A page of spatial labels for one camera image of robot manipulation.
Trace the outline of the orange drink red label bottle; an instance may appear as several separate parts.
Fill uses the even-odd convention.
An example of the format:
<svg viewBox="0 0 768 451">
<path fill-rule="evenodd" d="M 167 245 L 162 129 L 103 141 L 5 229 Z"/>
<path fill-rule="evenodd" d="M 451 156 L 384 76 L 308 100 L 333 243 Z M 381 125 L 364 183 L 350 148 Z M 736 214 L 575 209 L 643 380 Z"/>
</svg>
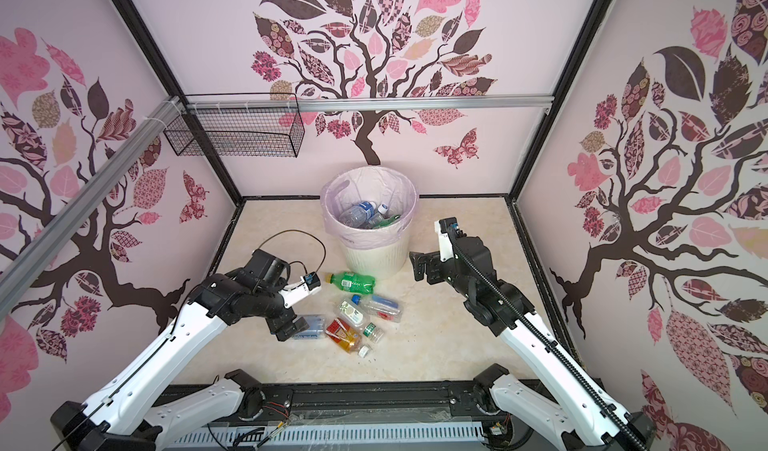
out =
<svg viewBox="0 0 768 451">
<path fill-rule="evenodd" d="M 342 318 L 333 319 L 324 332 L 347 353 L 366 357 L 371 351 L 371 348 L 363 343 L 363 337 L 359 332 Z"/>
</svg>

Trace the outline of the clear bottle green white label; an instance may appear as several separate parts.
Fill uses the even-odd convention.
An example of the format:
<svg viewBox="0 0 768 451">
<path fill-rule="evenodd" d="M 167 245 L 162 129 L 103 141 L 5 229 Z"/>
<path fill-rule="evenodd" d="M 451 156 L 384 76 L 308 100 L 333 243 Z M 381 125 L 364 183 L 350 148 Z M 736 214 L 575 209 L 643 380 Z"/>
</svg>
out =
<svg viewBox="0 0 768 451">
<path fill-rule="evenodd" d="M 374 324 L 368 315 L 350 299 L 344 299 L 338 304 L 337 314 L 374 343 L 379 342 L 385 336 L 384 330 Z"/>
</svg>

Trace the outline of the clear bottle blue cap red label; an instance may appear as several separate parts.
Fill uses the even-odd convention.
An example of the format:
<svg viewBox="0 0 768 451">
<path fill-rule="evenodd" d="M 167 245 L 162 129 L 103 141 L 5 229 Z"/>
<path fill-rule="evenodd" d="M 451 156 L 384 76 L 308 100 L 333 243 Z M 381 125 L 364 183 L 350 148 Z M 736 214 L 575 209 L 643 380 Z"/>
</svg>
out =
<svg viewBox="0 0 768 451">
<path fill-rule="evenodd" d="M 354 294 L 352 301 L 371 316 L 391 322 L 401 321 L 403 308 L 394 300 L 376 294 Z"/>
</svg>

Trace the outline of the clear bottle blue label white cap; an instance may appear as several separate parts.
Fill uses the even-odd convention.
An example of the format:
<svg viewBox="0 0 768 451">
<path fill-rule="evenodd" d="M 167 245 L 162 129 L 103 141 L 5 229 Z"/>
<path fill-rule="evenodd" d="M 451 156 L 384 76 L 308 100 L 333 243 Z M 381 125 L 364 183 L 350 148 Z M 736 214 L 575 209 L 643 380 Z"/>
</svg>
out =
<svg viewBox="0 0 768 451">
<path fill-rule="evenodd" d="M 378 206 L 373 216 L 364 223 L 365 229 L 374 229 L 387 218 L 389 207 L 382 203 Z"/>
</svg>

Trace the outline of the clear bottle blue label front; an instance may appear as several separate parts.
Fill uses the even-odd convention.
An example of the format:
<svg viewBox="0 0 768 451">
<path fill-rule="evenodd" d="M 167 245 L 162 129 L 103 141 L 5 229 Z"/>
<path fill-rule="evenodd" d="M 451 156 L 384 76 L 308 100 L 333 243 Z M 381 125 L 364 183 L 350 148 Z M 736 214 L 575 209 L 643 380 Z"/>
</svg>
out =
<svg viewBox="0 0 768 451">
<path fill-rule="evenodd" d="M 343 211 L 338 222 L 350 228 L 361 228 L 376 212 L 376 204 L 371 201 L 359 202 Z"/>
</svg>

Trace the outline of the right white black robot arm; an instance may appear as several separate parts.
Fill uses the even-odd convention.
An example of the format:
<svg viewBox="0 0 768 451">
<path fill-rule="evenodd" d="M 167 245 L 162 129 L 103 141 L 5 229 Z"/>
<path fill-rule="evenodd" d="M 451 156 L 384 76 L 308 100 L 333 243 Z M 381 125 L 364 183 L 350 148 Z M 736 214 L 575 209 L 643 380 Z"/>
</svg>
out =
<svg viewBox="0 0 768 451">
<path fill-rule="evenodd" d="M 647 450 L 655 427 L 604 391 L 556 339 L 531 301 L 498 278 L 490 250 L 455 224 L 439 222 L 439 248 L 413 252 L 416 280 L 445 283 L 465 309 L 511 348 L 545 388 L 539 393 L 500 366 L 480 375 L 492 411 L 510 414 L 558 450 Z"/>
</svg>

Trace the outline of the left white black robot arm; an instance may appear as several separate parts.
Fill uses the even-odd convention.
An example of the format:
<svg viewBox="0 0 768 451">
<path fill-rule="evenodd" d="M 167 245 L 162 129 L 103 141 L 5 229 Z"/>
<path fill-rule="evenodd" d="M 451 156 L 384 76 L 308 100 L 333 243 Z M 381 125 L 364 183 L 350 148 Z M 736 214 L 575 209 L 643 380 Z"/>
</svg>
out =
<svg viewBox="0 0 768 451">
<path fill-rule="evenodd" d="M 82 403 L 67 401 L 51 424 L 63 450 L 163 450 L 219 418 L 252 421 L 266 403 L 262 384 L 237 369 L 174 401 L 157 402 L 208 343 L 245 318 L 262 318 L 280 342 L 307 329 L 293 307 L 321 289 L 314 272 L 292 283 L 289 263 L 262 249 L 243 267 L 196 285 L 178 316 L 121 373 Z"/>
</svg>

